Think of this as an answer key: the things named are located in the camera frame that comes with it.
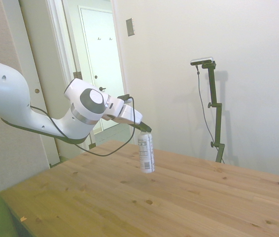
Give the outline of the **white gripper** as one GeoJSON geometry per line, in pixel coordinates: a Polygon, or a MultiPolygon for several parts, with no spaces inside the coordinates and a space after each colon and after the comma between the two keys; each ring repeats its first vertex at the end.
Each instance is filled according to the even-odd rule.
{"type": "Polygon", "coordinates": [[[102,118],[105,120],[112,120],[116,123],[130,124],[130,126],[140,130],[141,132],[152,131],[152,128],[150,126],[142,122],[142,114],[137,110],[133,110],[133,107],[127,104],[124,104],[122,106],[121,111],[117,116],[104,114],[102,118]]]}

